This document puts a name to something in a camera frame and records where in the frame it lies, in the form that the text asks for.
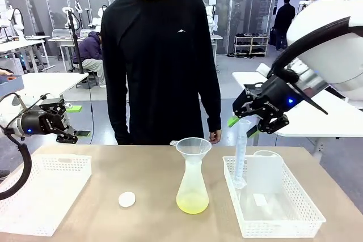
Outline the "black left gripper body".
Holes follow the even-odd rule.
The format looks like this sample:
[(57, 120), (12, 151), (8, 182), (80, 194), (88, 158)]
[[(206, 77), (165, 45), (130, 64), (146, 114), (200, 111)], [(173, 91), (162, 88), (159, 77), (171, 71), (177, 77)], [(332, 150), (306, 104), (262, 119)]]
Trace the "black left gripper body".
[(25, 135), (59, 134), (68, 129), (62, 115), (31, 109), (22, 115), (22, 130)]

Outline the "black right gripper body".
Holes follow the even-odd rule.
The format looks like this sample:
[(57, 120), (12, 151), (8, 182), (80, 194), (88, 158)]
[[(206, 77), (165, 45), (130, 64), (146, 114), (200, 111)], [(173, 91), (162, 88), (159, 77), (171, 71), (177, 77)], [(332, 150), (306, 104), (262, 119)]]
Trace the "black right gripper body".
[(290, 84), (277, 76), (255, 83), (255, 95), (255, 114), (259, 117), (279, 116), (303, 101)]

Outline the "person's left hand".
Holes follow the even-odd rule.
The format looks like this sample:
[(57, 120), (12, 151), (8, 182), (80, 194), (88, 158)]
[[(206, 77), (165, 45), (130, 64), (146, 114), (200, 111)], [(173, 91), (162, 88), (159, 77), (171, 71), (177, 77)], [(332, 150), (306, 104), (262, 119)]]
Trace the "person's left hand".
[(209, 135), (209, 142), (213, 145), (219, 143), (221, 141), (221, 137), (222, 137), (222, 130), (216, 130), (213, 132), (210, 132)]

